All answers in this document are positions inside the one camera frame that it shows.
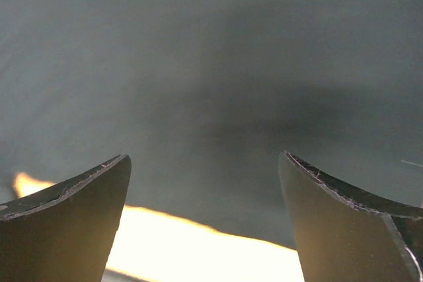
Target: gray fabric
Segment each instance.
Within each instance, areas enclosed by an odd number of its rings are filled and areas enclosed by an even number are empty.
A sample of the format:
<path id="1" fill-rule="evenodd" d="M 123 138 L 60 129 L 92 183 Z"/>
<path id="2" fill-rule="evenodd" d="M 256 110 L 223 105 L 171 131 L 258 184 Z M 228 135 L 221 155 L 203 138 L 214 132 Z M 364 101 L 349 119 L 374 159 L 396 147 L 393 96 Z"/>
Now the gray fabric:
<path id="1" fill-rule="evenodd" d="M 0 164 L 131 155 L 128 203 L 292 245 L 294 152 L 423 198 L 422 0 L 0 0 Z"/>

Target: yellow light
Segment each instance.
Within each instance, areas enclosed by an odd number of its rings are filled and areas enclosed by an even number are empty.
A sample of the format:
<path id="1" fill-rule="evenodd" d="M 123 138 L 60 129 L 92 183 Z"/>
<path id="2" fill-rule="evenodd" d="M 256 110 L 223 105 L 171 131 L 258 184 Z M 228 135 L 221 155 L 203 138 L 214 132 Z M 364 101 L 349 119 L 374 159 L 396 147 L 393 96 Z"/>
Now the yellow light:
<path id="1" fill-rule="evenodd" d="M 19 197 L 54 185 L 19 173 Z M 106 268 L 149 282 L 304 282 L 297 252 L 125 205 Z"/>

